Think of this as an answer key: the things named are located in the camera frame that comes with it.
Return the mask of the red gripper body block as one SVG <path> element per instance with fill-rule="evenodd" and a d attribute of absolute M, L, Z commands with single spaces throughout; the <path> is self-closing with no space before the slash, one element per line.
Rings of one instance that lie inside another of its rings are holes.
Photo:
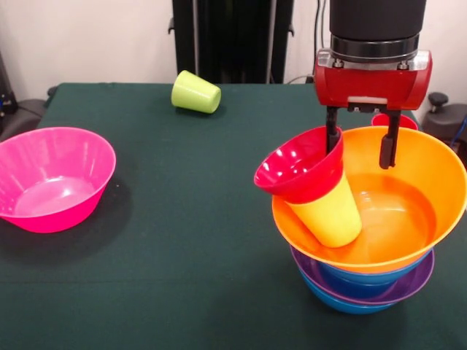
<path fill-rule="evenodd" d="M 407 61 L 355 63 L 339 60 L 331 50 L 321 49 L 315 63 L 315 90 L 324 106 L 416 110 L 427 93 L 432 68 L 428 50 L 418 51 Z"/>

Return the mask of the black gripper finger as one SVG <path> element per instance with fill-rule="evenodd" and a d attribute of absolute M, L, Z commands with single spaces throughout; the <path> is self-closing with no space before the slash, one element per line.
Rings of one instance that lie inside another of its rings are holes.
<path fill-rule="evenodd" d="M 338 107 L 326 107 L 326 123 L 325 123 L 325 152 L 327 155 L 333 153 L 342 153 L 343 139 L 341 129 L 337 125 Z"/>
<path fill-rule="evenodd" d="M 382 169 L 389 169 L 395 166 L 401 111 L 389 111 L 386 115 L 387 133 L 382 138 L 379 154 L 379 166 Z"/>

